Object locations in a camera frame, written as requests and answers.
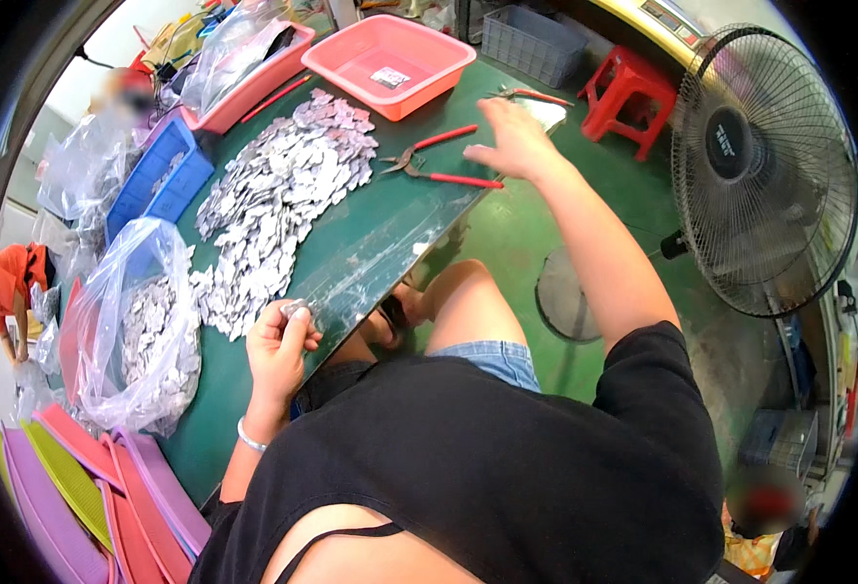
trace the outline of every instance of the bangle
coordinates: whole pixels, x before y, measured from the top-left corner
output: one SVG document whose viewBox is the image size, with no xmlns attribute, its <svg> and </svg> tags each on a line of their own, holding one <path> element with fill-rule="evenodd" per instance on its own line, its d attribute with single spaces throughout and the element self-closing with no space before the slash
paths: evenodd
<svg viewBox="0 0 858 584">
<path fill-rule="evenodd" d="M 263 452 L 267 450 L 266 444 L 261 444 L 260 442 L 251 440 L 248 435 L 244 434 L 244 416 L 241 416 L 241 419 L 237 421 L 237 437 L 241 439 L 241 442 L 250 446 L 252 449 L 257 450 L 258 452 Z"/>
</svg>

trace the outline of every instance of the hand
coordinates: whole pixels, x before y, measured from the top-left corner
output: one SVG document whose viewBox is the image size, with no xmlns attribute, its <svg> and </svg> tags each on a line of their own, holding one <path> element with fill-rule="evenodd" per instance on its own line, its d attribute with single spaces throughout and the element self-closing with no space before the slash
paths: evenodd
<svg viewBox="0 0 858 584">
<path fill-rule="evenodd" d="M 533 116 L 501 97 L 478 101 L 493 128 L 496 147 L 468 146 L 465 158 L 514 179 L 536 182 L 565 159 Z"/>
<path fill-rule="evenodd" d="M 303 380 L 303 348 L 316 350 L 322 340 L 308 309 L 297 310 L 289 322 L 283 318 L 280 307 L 290 302 L 271 302 L 248 332 L 248 363 L 253 377 L 250 402 L 260 409 L 288 408 Z"/>
</svg>

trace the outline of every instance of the foot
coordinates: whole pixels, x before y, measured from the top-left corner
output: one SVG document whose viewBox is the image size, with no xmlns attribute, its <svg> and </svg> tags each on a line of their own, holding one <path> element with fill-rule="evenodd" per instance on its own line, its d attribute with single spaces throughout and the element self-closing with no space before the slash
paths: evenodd
<svg viewBox="0 0 858 584">
<path fill-rule="evenodd" d="M 388 350 L 394 350 L 400 344 L 400 336 L 393 334 L 391 324 L 376 310 L 367 316 L 360 331 L 365 343 L 369 345 L 380 345 Z"/>
<path fill-rule="evenodd" d="M 407 284 L 398 284 L 393 289 L 393 296 L 403 305 L 403 314 L 406 315 L 409 326 L 419 326 L 426 321 L 426 317 L 423 314 L 422 292 Z"/>
</svg>

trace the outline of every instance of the pliers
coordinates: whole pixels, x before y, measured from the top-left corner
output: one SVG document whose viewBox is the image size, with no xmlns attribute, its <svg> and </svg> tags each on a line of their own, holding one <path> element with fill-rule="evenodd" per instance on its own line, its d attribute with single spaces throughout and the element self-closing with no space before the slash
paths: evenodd
<svg viewBox="0 0 858 584">
<path fill-rule="evenodd" d="M 465 126 L 464 128 L 459 128 L 457 130 L 452 130 L 450 132 L 446 132 L 445 134 L 434 135 L 431 138 L 426 138 L 421 142 L 417 142 L 407 149 L 403 150 L 403 154 L 400 156 L 381 158 L 380 161 L 383 163 L 395 163 L 390 168 L 381 171 L 382 175 L 385 175 L 389 172 L 395 172 L 397 170 L 403 170 L 408 175 L 414 178 L 422 177 L 423 179 L 428 179 L 430 181 L 439 181 L 439 182 L 456 182 L 458 184 L 466 184 L 471 185 L 473 187 L 482 187 L 483 189 L 503 189 L 504 183 L 500 181 L 488 181 L 486 179 L 475 179 L 474 177 L 456 177 L 454 175 L 440 175 L 438 173 L 423 173 L 420 172 L 420 167 L 423 165 L 424 160 L 416 162 L 416 164 L 411 164 L 411 158 L 413 157 L 413 152 L 419 149 L 423 149 L 424 147 L 432 146 L 433 144 L 438 144 L 439 142 L 444 142 L 446 140 L 452 139 L 454 137 L 458 137 L 460 135 L 472 134 L 478 130 L 478 124 L 473 123 L 470 126 Z"/>
<path fill-rule="evenodd" d="M 540 93 L 539 91 L 534 91 L 531 89 L 522 89 L 519 87 L 516 87 L 514 89 L 507 89 L 505 85 L 501 85 L 500 91 L 488 91 L 488 93 L 494 97 L 503 97 L 504 99 L 512 99 L 514 95 L 520 95 L 522 97 L 538 99 L 540 101 L 549 102 L 551 104 L 559 104 L 560 106 L 566 106 L 567 108 L 572 108 L 575 106 L 575 104 L 573 104 L 572 102 L 565 101 L 561 97 L 554 97 L 546 93 Z"/>
</svg>

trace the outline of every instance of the pile of metal pieces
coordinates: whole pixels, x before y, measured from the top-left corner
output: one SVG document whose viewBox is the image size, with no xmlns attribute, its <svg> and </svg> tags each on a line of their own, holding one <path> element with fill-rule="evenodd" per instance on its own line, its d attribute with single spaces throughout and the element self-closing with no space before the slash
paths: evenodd
<svg viewBox="0 0 858 584">
<path fill-rule="evenodd" d="M 164 353 L 173 351 L 175 364 L 166 367 L 160 379 L 154 381 L 159 391 L 152 394 L 165 403 L 173 403 L 179 394 L 185 408 L 196 392 L 202 368 L 199 323 L 196 318 L 185 319 L 183 340 L 178 343 L 179 332 L 166 326 L 175 307 L 176 290 L 166 275 L 152 277 L 133 289 L 122 319 L 121 373 L 125 383 L 131 385 L 150 373 L 149 366 Z"/>
<path fill-rule="evenodd" d="M 331 204 L 370 181 L 369 112 L 321 89 L 277 118 L 225 166 L 198 210 L 202 241 L 218 229 L 218 263 L 190 274 L 202 322 L 233 341 L 290 285 L 296 248 Z"/>
<path fill-rule="evenodd" d="M 155 181 L 154 187 L 150 190 L 151 194 L 156 194 L 160 192 L 160 189 L 162 189 L 163 185 L 166 184 L 166 180 L 169 179 L 169 175 L 173 174 L 173 171 L 176 170 L 176 167 L 179 166 L 179 163 L 182 162 L 182 158 L 185 155 L 185 152 L 177 152 L 176 156 L 173 156 L 171 159 L 169 159 L 169 168 L 166 169 L 166 172 L 163 173 L 162 177 Z"/>
</svg>

